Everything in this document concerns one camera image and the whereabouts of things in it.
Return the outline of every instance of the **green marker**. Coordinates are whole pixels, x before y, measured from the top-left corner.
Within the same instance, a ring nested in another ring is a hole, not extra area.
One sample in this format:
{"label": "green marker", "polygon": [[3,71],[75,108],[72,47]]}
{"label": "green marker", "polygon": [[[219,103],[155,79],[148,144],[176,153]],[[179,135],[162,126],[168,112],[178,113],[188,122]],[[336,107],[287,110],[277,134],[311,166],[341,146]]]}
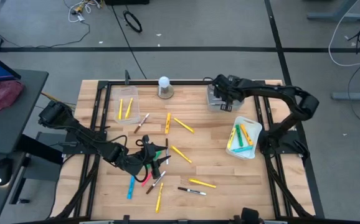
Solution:
{"label": "green marker", "polygon": [[242,142],[242,136],[241,136],[241,130],[240,126],[238,124],[235,125],[235,130],[237,130],[237,136],[238,136],[238,142],[240,143],[240,146],[244,146],[244,143]]}

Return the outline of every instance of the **clear plastic bin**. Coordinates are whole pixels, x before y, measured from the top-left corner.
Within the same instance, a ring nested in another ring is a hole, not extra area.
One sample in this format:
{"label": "clear plastic bin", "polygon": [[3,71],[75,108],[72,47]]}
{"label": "clear plastic bin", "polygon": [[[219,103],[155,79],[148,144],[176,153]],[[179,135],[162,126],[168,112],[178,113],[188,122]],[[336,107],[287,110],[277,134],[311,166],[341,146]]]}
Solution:
{"label": "clear plastic bin", "polygon": [[[111,97],[113,99],[113,112],[114,112],[114,120],[118,124],[135,124],[140,122],[140,107],[138,104],[138,90],[135,86],[129,87],[112,87]],[[130,114],[126,119],[126,112],[128,110],[128,106],[131,98],[133,98],[133,102],[131,103]],[[120,100],[123,100],[122,104],[122,119],[119,119],[119,107]]]}

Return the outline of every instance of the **clear plastic container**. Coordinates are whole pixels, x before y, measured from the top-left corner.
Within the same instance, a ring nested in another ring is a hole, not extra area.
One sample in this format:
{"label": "clear plastic container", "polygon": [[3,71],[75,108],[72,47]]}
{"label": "clear plastic container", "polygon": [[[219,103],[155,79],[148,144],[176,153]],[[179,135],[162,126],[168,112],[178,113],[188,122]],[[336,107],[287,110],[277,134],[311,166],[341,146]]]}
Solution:
{"label": "clear plastic container", "polygon": [[[253,142],[252,149],[248,149],[243,152],[233,152],[232,151],[233,149],[242,148],[239,144],[237,132],[235,132],[235,136],[232,140],[231,147],[230,148],[226,147],[225,151],[226,151],[226,153],[230,154],[231,156],[235,156],[240,159],[253,159],[255,157],[255,149],[256,149],[256,145],[257,145],[257,140],[259,138],[260,132],[262,131],[262,125],[256,121],[252,121],[248,118],[244,118],[241,116],[238,116],[235,119],[233,128],[235,128],[236,124],[243,124],[245,126],[245,129]],[[244,144],[244,147],[249,146],[247,138],[242,133],[242,130],[241,130],[241,137],[242,137],[242,142]]]}
{"label": "clear plastic container", "polygon": [[[129,87],[112,87],[111,97],[113,99],[113,112],[114,120],[118,124],[135,124],[140,122],[140,107],[138,104],[138,90],[135,86]],[[126,112],[128,111],[128,106],[130,100],[133,98],[131,103],[129,117],[126,119]],[[120,100],[123,100],[122,103],[122,119],[119,119],[119,108]]]}
{"label": "clear plastic container", "polygon": [[[214,87],[212,85],[207,86],[206,98],[207,98],[207,107],[209,111],[222,111],[220,110],[220,106],[225,104],[220,98],[216,98],[213,95]],[[234,100],[232,103],[232,110],[237,111],[243,105],[244,101],[239,102],[238,100]]]}

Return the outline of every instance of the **yellow marker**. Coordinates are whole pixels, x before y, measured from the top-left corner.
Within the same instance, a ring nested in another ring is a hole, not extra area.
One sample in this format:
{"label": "yellow marker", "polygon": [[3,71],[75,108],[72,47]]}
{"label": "yellow marker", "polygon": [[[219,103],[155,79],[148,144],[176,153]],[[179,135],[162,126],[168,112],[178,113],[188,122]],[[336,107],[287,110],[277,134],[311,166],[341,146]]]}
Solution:
{"label": "yellow marker", "polygon": [[190,128],[189,126],[185,125],[183,122],[179,121],[177,118],[173,118],[177,123],[181,124],[181,126],[185,127],[188,131],[194,133],[194,130]]}
{"label": "yellow marker", "polygon": [[234,139],[234,135],[235,135],[235,128],[232,128],[232,130],[231,130],[231,135],[230,135],[230,139],[229,139],[229,142],[227,143],[227,148],[228,148],[228,149],[231,148],[231,143],[232,143],[232,140]]}
{"label": "yellow marker", "polygon": [[163,183],[161,183],[161,188],[159,188],[159,195],[158,195],[158,201],[156,202],[155,213],[159,213],[159,207],[161,206],[162,188],[163,188]]}
{"label": "yellow marker", "polygon": [[190,178],[190,179],[188,179],[188,181],[190,181],[190,182],[192,182],[192,183],[196,183],[196,184],[201,184],[201,185],[206,186],[206,187],[216,188],[215,185],[203,183],[203,182],[201,182],[201,181],[199,181],[199,180],[197,180],[197,179],[194,179],[194,178]]}
{"label": "yellow marker", "polygon": [[244,126],[243,124],[241,124],[241,125],[240,125],[240,128],[241,128],[242,132],[244,133],[245,138],[247,138],[248,144],[249,144],[250,146],[253,146],[253,141],[252,141],[252,139],[249,137],[248,132],[247,132],[247,130],[245,129],[245,126]]}
{"label": "yellow marker", "polygon": [[128,119],[128,117],[129,117],[132,102],[133,102],[133,97],[130,98],[130,103],[129,103],[129,106],[128,106],[128,111],[126,111],[125,119]]}
{"label": "yellow marker", "polygon": [[168,113],[168,117],[166,117],[165,134],[169,134],[169,126],[170,126],[170,113]]}
{"label": "yellow marker", "polygon": [[176,153],[178,153],[181,157],[183,157],[185,160],[187,160],[189,163],[192,163],[192,161],[190,159],[188,159],[183,153],[180,152],[179,149],[177,149],[176,147],[172,146],[172,149],[176,151]]}
{"label": "yellow marker", "polygon": [[118,119],[122,119],[122,106],[123,106],[123,99],[120,99]]}

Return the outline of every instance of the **marker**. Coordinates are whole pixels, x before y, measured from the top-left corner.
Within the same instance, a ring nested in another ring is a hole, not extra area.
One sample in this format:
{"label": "marker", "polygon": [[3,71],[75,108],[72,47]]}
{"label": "marker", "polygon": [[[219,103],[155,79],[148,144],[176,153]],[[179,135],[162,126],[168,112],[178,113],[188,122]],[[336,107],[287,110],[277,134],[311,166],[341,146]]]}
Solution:
{"label": "marker", "polygon": [[194,178],[190,178],[190,179],[188,179],[188,181],[190,181],[190,182],[192,182],[192,183],[196,183],[196,184],[201,184],[201,185],[206,186],[206,187],[216,188],[216,186],[215,186],[215,185],[212,185],[212,184],[207,184],[207,183],[204,183],[204,182],[199,181],[199,180],[194,179]]}
{"label": "marker", "polygon": [[134,187],[135,187],[135,177],[131,176],[130,185],[129,185],[129,191],[128,191],[128,199],[131,199],[131,196],[133,195]]}
{"label": "marker", "polygon": [[245,129],[245,126],[243,124],[241,124],[240,127],[241,127],[242,132],[244,133],[245,138],[247,138],[248,144],[250,146],[253,146],[253,141],[249,137],[249,134],[248,134],[247,130]]}
{"label": "marker", "polygon": [[132,102],[133,102],[133,97],[130,98],[130,103],[129,103],[129,106],[128,106],[128,110],[126,111],[125,119],[128,119],[128,117],[129,117]]}
{"label": "marker", "polygon": [[235,128],[232,128],[231,134],[230,134],[230,139],[229,139],[229,142],[227,143],[227,148],[228,149],[231,148],[231,143],[232,143],[232,140],[234,139],[234,135],[235,135]]}
{"label": "marker", "polygon": [[192,128],[190,128],[189,126],[185,125],[183,122],[181,122],[180,120],[178,120],[177,118],[173,118],[177,123],[179,123],[181,126],[185,127],[188,131],[194,133],[194,130]]}
{"label": "marker", "polygon": [[162,189],[163,183],[161,183],[161,187],[159,188],[158,201],[156,201],[155,213],[159,212],[159,207],[161,206]]}
{"label": "marker", "polygon": [[149,194],[153,188],[156,186],[156,184],[162,179],[163,175],[165,175],[166,171],[163,171],[163,173],[161,174],[161,176],[155,181],[155,183],[152,184],[152,186],[149,187],[149,189],[147,190],[146,194]]}
{"label": "marker", "polygon": [[247,147],[243,147],[243,148],[240,148],[240,149],[232,149],[231,151],[232,152],[244,152],[244,151],[250,150],[252,148],[253,148],[253,146],[247,146]]}
{"label": "marker", "polygon": [[197,190],[186,189],[186,188],[184,188],[184,187],[178,187],[178,189],[179,189],[179,190],[186,191],[186,192],[195,193],[195,194],[206,195],[206,193],[204,193],[204,192],[199,192],[199,191],[197,191]]}
{"label": "marker", "polygon": [[165,127],[165,134],[169,134],[169,126],[170,126],[170,113],[166,117],[166,127]]}
{"label": "marker", "polygon": [[[166,139],[166,156],[169,155],[169,143],[168,139]],[[166,165],[169,165],[169,159],[166,160]]]}
{"label": "marker", "polygon": [[135,129],[134,133],[136,134],[137,131],[140,129],[141,125],[144,124],[145,120],[147,120],[147,117],[149,116],[149,113],[144,117],[144,119],[140,122],[140,124],[137,126],[137,128]]}
{"label": "marker", "polygon": [[238,124],[235,125],[235,130],[237,130],[238,143],[242,147],[242,146],[244,146],[244,143],[242,142],[241,130],[240,130],[240,126]]}
{"label": "marker", "polygon": [[182,152],[180,152],[179,149],[177,149],[176,147],[172,146],[172,149],[178,153],[181,157],[183,157],[185,160],[187,160],[189,163],[192,163],[192,161],[190,159],[188,159]]}
{"label": "marker", "polygon": [[122,119],[123,99],[120,99],[118,119]]}
{"label": "marker", "polygon": [[144,180],[143,183],[141,183],[141,186],[144,187],[145,184],[147,184],[147,182],[149,181],[149,179],[153,176],[153,173],[150,172],[147,176],[147,178]]}

